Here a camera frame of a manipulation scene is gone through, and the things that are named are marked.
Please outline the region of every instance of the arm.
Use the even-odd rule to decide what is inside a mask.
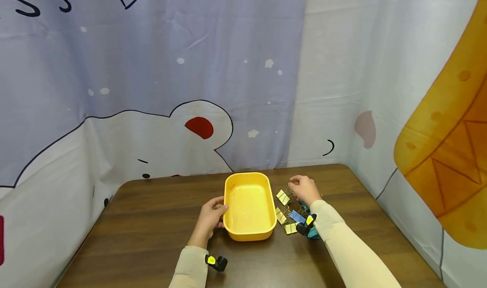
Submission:
[[[211,199],[201,207],[200,216],[188,245],[179,255],[176,270],[169,288],[205,288],[208,265],[205,257],[208,240],[213,236],[214,228],[223,228],[221,217],[228,210],[219,202],[223,196]]]
[[[186,246],[179,256],[169,288],[205,288],[208,266],[205,256],[208,250]]]
[[[317,200],[311,204],[310,210],[316,214],[316,230],[346,287],[401,287],[382,260],[353,233],[331,205]]]

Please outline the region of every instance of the cartoon backdrop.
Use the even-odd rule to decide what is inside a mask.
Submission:
[[[486,6],[0,0],[2,287],[49,287],[126,181],[325,163],[484,287]]]
[[[0,0],[1,287],[126,181],[285,166],[306,0]]]

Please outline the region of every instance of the brown tabletop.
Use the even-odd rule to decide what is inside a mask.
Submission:
[[[323,198],[406,288],[444,287],[348,167],[339,164],[263,170],[273,193],[289,177],[308,175]],[[230,173],[125,183],[113,197],[62,277],[58,288],[165,288],[201,205],[223,195]],[[208,270],[206,287],[344,287],[321,240],[287,236],[277,224],[261,242],[238,243],[215,231],[208,245],[228,259]]]

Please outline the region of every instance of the yellow plastic tray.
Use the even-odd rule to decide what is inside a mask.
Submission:
[[[269,179],[262,173],[236,173],[225,181],[223,224],[233,240],[269,238],[276,226],[276,207]]]

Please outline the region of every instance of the blue binder clip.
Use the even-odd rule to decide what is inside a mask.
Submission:
[[[294,210],[291,213],[289,213],[289,217],[291,217],[294,221],[298,223],[304,223],[306,221],[304,217],[302,217],[298,212]]]

